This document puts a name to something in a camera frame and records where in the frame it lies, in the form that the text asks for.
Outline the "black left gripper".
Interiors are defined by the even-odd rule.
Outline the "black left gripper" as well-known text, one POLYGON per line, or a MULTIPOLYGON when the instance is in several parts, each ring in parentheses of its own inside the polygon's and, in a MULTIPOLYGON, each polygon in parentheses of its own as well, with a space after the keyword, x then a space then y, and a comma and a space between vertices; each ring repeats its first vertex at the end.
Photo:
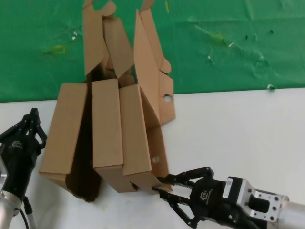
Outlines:
POLYGON ((20 122, 0 135, 0 142, 4 144, 1 157, 8 171, 3 190, 18 198, 24 198, 41 146, 46 146, 47 135, 40 124, 39 111, 32 108, 20 122))

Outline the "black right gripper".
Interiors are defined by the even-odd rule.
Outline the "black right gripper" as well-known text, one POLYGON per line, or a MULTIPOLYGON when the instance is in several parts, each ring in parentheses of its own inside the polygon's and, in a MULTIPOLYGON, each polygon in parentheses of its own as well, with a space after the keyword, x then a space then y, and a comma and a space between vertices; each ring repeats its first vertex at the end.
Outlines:
POLYGON ((169 193, 160 188, 152 190, 159 193, 159 197, 168 202, 172 210, 189 227, 197 227, 199 221, 233 222, 239 220, 239 210, 233 204, 223 199, 225 181, 214 180, 214 172, 210 167, 202 167, 181 172, 177 175, 168 174, 157 177, 164 184, 178 185, 192 189, 190 199, 169 193), (190 218, 179 205, 190 207, 193 218, 190 218))

